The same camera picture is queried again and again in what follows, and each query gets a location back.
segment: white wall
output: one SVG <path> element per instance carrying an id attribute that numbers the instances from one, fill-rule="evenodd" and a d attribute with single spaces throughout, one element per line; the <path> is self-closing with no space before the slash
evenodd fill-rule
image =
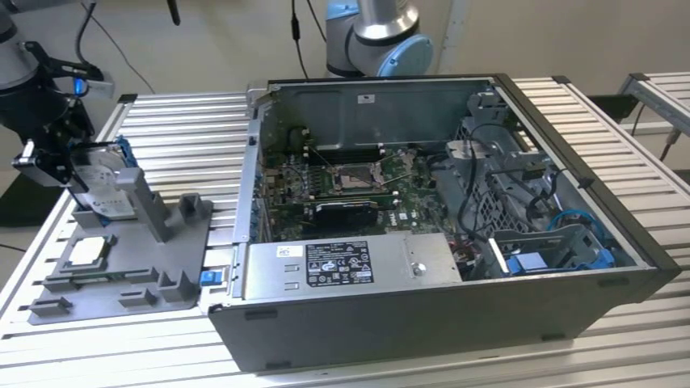
<path id="1" fill-rule="evenodd" d="M 159 93 L 243 91 L 255 79 L 300 78 L 302 72 L 290 34 L 288 0 L 178 0 L 182 25 L 172 24 L 166 0 L 100 0 L 95 15 L 118 40 L 131 63 Z M 327 0 L 314 0 L 324 26 Z M 415 1 L 422 32 L 441 47 L 451 0 Z M 326 44 L 311 20 L 306 0 L 296 0 L 302 52 L 307 73 L 322 77 Z M 37 40 L 57 58 L 75 60 L 74 39 L 84 10 L 78 3 L 13 16 L 20 31 Z M 148 94 L 127 68 L 99 27 L 91 23 L 82 46 L 84 57 L 111 72 L 116 95 Z M 437 50 L 433 68 L 438 63 Z M 115 101 L 86 100 L 100 128 Z M 19 153 L 20 142 L 0 131 L 0 170 Z"/>
<path id="2" fill-rule="evenodd" d="M 562 74 L 586 93 L 615 93 L 629 73 L 690 70 L 686 0 L 459 2 L 449 73 Z"/>

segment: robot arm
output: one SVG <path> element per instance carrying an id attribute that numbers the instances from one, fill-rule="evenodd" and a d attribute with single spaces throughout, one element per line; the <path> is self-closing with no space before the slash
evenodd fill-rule
<path id="1" fill-rule="evenodd" d="M 332 0 L 326 20 L 328 72 L 340 77 L 423 74 L 434 45 L 418 30 L 418 8 L 407 0 Z"/>

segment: metal frame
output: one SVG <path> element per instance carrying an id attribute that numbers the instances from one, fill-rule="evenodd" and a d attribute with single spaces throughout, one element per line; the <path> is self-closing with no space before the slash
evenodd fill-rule
<path id="1" fill-rule="evenodd" d="M 587 106 L 573 86 L 550 78 L 521 79 L 517 85 L 687 270 L 687 185 L 658 165 L 619 126 Z M 238 111 L 246 108 L 242 98 L 228 94 L 142 96 L 134 104 L 116 108 L 104 128 L 104 133 L 115 135 L 119 129 L 138 137 L 135 146 L 142 152 L 136 152 L 148 155 L 143 168 L 147 178 L 156 179 L 156 189 L 172 194 L 196 188 L 216 202 L 212 225 L 224 228 L 224 233 L 215 230 L 210 237 L 208 268 L 219 268 L 232 259 L 227 231 L 238 180 L 228 170 L 231 163 L 239 168 L 242 154 L 231 154 L 230 139 L 246 130 L 244 111 Z M 124 116 L 114 117 L 126 109 L 127 122 L 120 125 Z M 182 175 L 190 171 L 202 173 L 194 182 Z M 614 308 L 573 341 L 264 376 L 239 372 L 199 310 L 59 324 L 49 330 L 32 327 L 25 324 L 28 312 L 17 309 L 33 298 L 31 282 L 49 273 L 49 260 L 59 256 L 71 236 L 75 224 L 66 209 L 71 209 L 68 196 L 60 198 L 0 293 L 0 381 L 11 386 L 687 386 L 690 272 L 643 303 Z"/>
<path id="2" fill-rule="evenodd" d="M 690 73 L 630 74 L 619 94 L 635 96 L 690 136 Z"/>

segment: floor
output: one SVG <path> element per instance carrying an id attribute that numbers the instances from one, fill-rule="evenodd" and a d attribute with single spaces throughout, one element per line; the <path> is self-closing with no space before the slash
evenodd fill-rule
<path id="1" fill-rule="evenodd" d="M 0 195 L 4 193 L 17 175 L 16 171 L 0 170 Z M 40 226 L 31 228 L 0 228 L 0 243 L 25 249 L 39 231 Z M 0 289 L 24 254 L 19 251 L 0 247 Z"/>

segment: blue connector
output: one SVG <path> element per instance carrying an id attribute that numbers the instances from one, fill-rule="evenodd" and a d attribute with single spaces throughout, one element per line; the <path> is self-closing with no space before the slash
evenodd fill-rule
<path id="1" fill-rule="evenodd" d="M 207 285 L 222 285 L 223 273 L 220 271 L 203 271 L 199 277 L 199 284 L 202 287 Z"/>

